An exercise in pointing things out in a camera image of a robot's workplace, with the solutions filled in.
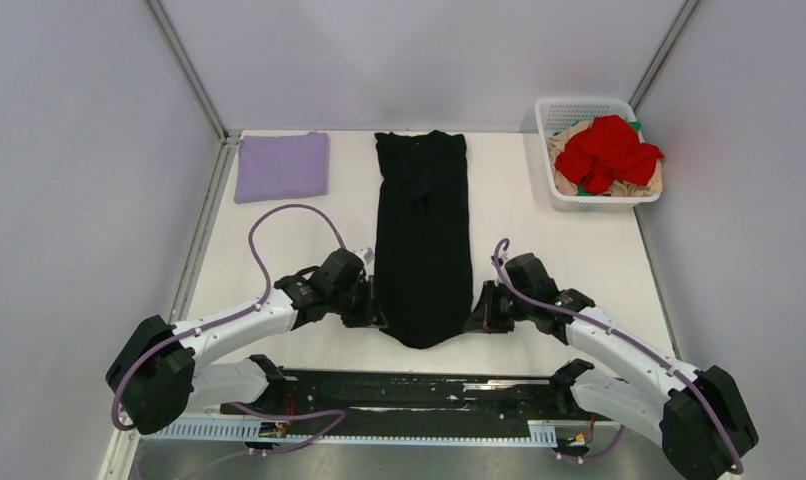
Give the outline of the black t shirt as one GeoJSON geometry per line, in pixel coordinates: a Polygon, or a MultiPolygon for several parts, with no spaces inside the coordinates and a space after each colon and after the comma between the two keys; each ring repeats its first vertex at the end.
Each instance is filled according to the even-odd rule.
{"type": "Polygon", "coordinates": [[[427,349],[461,333],[473,305],[467,143],[377,132],[376,260],[386,334],[427,349]]]}

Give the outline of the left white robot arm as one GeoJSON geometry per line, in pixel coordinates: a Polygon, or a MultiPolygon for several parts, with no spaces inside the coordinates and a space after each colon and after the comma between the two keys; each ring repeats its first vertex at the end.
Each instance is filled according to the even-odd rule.
{"type": "Polygon", "coordinates": [[[274,282],[262,296],[216,315],[167,323],[142,320],[108,369],[119,430],[156,433],[187,410],[226,403],[277,411],[285,386],[262,355],[223,364],[221,358],[261,339],[338,316],[348,328],[383,328],[367,267],[375,254],[339,248],[319,266],[274,282]]]}

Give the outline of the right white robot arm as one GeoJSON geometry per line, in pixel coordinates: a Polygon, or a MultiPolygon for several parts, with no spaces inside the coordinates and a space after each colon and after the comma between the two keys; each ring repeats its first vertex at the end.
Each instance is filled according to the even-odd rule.
{"type": "Polygon", "coordinates": [[[661,448],[686,479],[744,472],[759,435],[739,387],[723,368],[700,369],[629,333],[576,289],[561,290],[532,253],[491,256],[496,279],[484,283],[466,325],[508,333],[528,321],[537,331],[586,354],[553,376],[550,403],[563,417],[601,414],[661,448]]]}

